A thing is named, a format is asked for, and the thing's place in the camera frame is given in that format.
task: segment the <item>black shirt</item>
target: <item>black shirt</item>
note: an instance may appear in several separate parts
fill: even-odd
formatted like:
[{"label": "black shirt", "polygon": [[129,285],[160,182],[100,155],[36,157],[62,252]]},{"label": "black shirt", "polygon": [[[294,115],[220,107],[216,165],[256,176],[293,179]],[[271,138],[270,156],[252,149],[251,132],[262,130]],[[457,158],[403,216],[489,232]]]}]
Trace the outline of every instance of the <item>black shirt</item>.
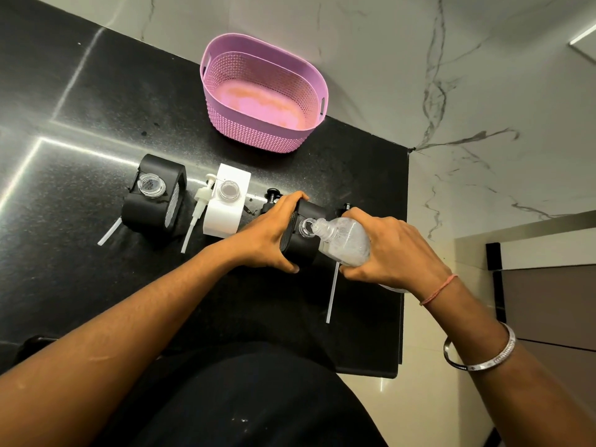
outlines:
[{"label": "black shirt", "polygon": [[247,343],[158,359],[94,445],[386,445],[339,377]]}]

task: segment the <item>silver bangle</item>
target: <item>silver bangle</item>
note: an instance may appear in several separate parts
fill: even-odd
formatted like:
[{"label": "silver bangle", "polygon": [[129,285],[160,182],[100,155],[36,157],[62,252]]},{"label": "silver bangle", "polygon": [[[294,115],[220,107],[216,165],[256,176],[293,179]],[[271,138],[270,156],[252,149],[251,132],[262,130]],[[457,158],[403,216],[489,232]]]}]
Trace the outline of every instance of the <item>silver bangle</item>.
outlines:
[{"label": "silver bangle", "polygon": [[451,346],[451,340],[449,339],[449,337],[445,340],[445,343],[443,345],[443,355],[445,356],[445,360],[449,363],[450,366],[458,368],[459,370],[464,370],[466,372],[479,372],[481,370],[488,370],[489,368],[493,368],[501,364],[510,356],[511,352],[513,351],[513,348],[516,345],[515,332],[513,332],[513,330],[506,324],[501,324],[509,331],[509,341],[507,342],[507,345],[505,345],[503,351],[497,354],[491,360],[487,360],[486,362],[477,365],[463,365],[458,364],[457,362],[453,362],[451,359],[449,359],[449,347]]}]

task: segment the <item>pink basket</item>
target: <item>pink basket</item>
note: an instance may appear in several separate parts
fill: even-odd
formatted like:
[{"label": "pink basket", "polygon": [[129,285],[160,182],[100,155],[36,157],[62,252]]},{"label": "pink basket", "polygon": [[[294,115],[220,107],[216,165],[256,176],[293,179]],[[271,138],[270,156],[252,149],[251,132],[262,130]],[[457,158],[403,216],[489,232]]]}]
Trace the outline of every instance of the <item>pink basket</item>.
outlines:
[{"label": "pink basket", "polygon": [[327,84],[312,64],[244,34],[209,43],[201,80],[213,126],[260,149],[298,149],[327,112]]}]

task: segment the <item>black countertop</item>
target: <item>black countertop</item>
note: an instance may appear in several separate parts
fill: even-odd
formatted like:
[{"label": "black countertop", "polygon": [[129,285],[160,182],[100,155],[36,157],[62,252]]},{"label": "black countertop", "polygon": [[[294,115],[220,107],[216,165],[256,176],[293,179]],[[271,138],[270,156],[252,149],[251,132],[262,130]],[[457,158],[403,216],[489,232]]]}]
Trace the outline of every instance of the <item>black countertop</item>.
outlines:
[{"label": "black countertop", "polygon": [[[404,147],[328,117],[292,154],[251,148],[210,124],[198,64],[36,0],[0,0],[0,25],[0,369],[27,338],[64,335],[214,241],[196,228],[180,254],[192,196],[220,163],[252,173],[242,224],[268,187],[331,213],[350,202],[406,218]],[[122,226],[97,246],[148,152],[187,168],[174,239]],[[403,295],[340,276],[328,325],[333,267],[236,269],[172,347],[266,340],[339,372],[396,376]]]}]

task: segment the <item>plastic bottle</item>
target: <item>plastic bottle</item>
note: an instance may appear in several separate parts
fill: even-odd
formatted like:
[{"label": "plastic bottle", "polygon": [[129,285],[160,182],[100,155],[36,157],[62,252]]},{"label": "plastic bottle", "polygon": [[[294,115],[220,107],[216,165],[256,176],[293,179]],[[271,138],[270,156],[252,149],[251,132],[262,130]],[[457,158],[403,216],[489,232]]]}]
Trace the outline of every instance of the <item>plastic bottle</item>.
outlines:
[{"label": "plastic bottle", "polygon": [[319,218],[310,229],[321,238],[319,251],[336,262],[360,266],[370,256],[370,240],[358,221],[345,217],[331,221]]}]

